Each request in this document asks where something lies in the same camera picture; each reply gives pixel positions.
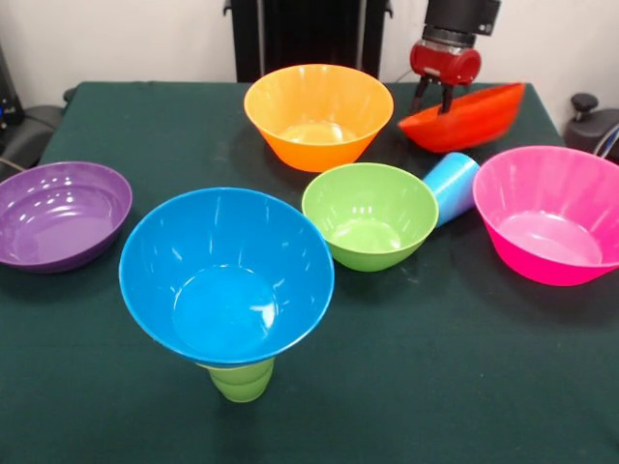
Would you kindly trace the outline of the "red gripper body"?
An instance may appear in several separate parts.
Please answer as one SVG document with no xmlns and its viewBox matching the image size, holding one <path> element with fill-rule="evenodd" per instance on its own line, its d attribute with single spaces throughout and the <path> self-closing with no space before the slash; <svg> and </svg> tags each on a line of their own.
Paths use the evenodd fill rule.
<svg viewBox="0 0 619 464">
<path fill-rule="evenodd" d="M 481 70 L 482 57 L 475 48 L 418 41 L 411 49 L 410 65 L 419 77 L 445 85 L 470 85 Z"/>
</svg>

